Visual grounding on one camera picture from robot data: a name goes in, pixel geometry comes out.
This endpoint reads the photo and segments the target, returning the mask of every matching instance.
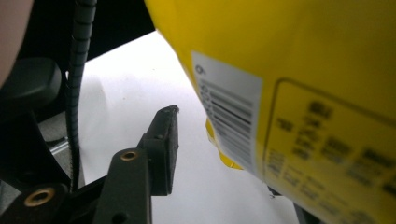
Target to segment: barcode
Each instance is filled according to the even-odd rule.
[[[221,149],[255,173],[255,138],[262,80],[194,52],[194,74],[201,101]]]

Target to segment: white surface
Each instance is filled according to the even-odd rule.
[[[173,193],[152,198],[155,224],[298,223],[289,200],[272,199],[261,181],[221,163],[207,140],[205,111],[157,33],[86,65],[79,106],[86,182],[106,174],[114,153],[135,147],[155,113],[168,105],[180,108],[180,147]]]

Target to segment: wire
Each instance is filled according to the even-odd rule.
[[[96,0],[77,0],[74,14],[72,47],[70,52],[69,75],[66,82],[66,127],[69,141],[70,191],[78,189],[80,155],[78,139],[78,101],[82,75],[90,48],[92,23],[96,11]]]

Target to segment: yellow object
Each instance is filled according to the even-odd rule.
[[[146,4],[224,154],[327,223],[396,223],[396,2]]]

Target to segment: black mechanical bracket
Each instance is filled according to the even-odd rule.
[[[74,193],[60,183],[24,191],[0,223],[151,223],[151,197],[172,192],[178,139],[175,105],[157,112],[136,148],[113,156],[108,174]]]

